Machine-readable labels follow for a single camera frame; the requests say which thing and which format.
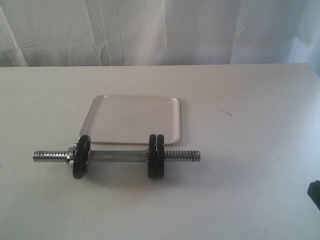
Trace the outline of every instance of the white plastic tray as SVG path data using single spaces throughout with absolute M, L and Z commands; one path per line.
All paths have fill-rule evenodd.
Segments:
M 147 144 L 150 134 L 164 143 L 181 137 L 181 103 L 173 96 L 100 95 L 94 98 L 79 135 L 94 143 Z

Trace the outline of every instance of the white table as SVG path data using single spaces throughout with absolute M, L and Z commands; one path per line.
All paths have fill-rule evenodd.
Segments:
M 201 162 L 92 164 L 75 180 L 35 150 L 65 150 L 101 94 L 182 99 Z M 0 68 L 0 239 L 318 240 L 320 79 L 306 64 Z M 92 149 L 142 146 L 93 145 Z

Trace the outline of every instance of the dumbbell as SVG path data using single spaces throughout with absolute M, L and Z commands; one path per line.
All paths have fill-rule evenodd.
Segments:
M 150 179 L 163 179 L 165 162 L 199 162 L 201 154 L 196 150 L 166 150 L 164 135 L 151 134 L 146 150 L 91 150 L 91 139 L 82 135 L 78 143 L 67 151 L 35 151 L 33 160 L 46 163 L 68 163 L 73 177 L 81 179 L 88 172 L 88 164 L 101 162 L 144 162 Z

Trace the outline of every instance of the white curtain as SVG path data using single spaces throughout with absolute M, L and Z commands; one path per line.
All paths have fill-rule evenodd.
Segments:
M 0 0 L 0 66 L 308 63 L 320 0 Z

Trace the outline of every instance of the dumbbell handle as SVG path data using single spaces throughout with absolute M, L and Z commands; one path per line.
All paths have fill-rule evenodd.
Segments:
M 101 162 L 148 162 L 149 150 L 91 150 L 88 163 Z M 70 151 L 35 151 L 35 162 L 69 162 Z M 199 162 L 200 152 L 195 150 L 165 150 L 165 162 Z

